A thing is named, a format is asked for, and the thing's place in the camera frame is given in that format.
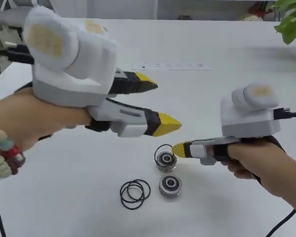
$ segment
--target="person's left hand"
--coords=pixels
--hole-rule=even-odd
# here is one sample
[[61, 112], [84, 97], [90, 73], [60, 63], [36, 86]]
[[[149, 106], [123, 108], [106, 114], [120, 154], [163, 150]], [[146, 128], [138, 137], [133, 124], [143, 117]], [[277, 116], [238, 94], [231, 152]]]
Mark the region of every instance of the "person's left hand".
[[26, 151], [40, 137], [64, 128], [89, 125], [91, 117], [85, 108], [55, 106], [38, 100], [32, 88], [22, 89], [0, 100], [0, 129]]

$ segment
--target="cable connector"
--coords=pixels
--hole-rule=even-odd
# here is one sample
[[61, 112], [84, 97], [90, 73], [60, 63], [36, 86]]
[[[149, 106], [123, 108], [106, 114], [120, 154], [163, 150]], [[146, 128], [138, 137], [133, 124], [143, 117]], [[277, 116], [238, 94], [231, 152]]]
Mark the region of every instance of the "cable connector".
[[291, 119], [293, 116], [291, 115], [291, 109], [289, 108], [278, 108], [273, 110], [274, 120], [279, 119]]
[[25, 45], [18, 44], [16, 47], [8, 47], [5, 56], [11, 62], [34, 64], [34, 58]]
[[273, 110], [274, 120], [296, 118], [296, 113], [291, 112], [289, 108], [278, 108]]

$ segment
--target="white tabletop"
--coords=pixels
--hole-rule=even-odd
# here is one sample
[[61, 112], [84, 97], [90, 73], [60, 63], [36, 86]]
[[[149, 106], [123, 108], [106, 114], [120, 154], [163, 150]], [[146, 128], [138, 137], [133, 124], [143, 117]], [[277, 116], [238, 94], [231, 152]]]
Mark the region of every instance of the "white tabletop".
[[[159, 89], [119, 96], [131, 105], [166, 112], [182, 128], [159, 137], [118, 138], [83, 127], [64, 130], [27, 152], [21, 172], [0, 182], [8, 237], [262, 237], [291, 207], [256, 181], [237, 180], [220, 164], [179, 160], [182, 195], [158, 192], [155, 149], [183, 140], [220, 136], [220, 98], [252, 81], [269, 82], [282, 105], [296, 111], [296, 42], [286, 46], [273, 23], [101, 20], [120, 44], [118, 66], [202, 62], [212, 71], [147, 71]], [[31, 80], [30, 67], [12, 64], [0, 76], [0, 98]], [[296, 119], [276, 135], [296, 159]], [[120, 186], [144, 179], [152, 193], [126, 210]], [[296, 237], [296, 216], [275, 237]]]

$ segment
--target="hand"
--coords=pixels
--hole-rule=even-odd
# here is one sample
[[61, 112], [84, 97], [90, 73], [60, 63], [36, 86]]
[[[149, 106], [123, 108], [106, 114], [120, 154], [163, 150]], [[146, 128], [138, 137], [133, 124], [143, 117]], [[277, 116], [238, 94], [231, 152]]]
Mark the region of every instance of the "hand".
[[296, 161], [276, 145], [260, 140], [255, 144], [232, 144], [228, 154], [233, 160], [222, 162], [239, 179], [261, 178], [263, 187], [275, 196], [281, 196], [283, 182], [296, 170]]
[[14, 143], [26, 151], [40, 137], [63, 128], [89, 125], [91, 117], [84, 108], [55, 106], [33, 96], [32, 88], [25, 88], [0, 100], [0, 129]]

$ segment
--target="metal bearing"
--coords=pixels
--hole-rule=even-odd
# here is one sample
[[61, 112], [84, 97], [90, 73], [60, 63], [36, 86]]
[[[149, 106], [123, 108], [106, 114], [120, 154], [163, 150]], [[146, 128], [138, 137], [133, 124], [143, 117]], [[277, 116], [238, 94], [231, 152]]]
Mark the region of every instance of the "metal bearing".
[[155, 161], [161, 172], [170, 173], [176, 168], [177, 157], [172, 152], [160, 152]]
[[182, 190], [182, 181], [174, 175], [164, 176], [159, 181], [160, 193], [168, 199], [174, 199], [180, 195]]

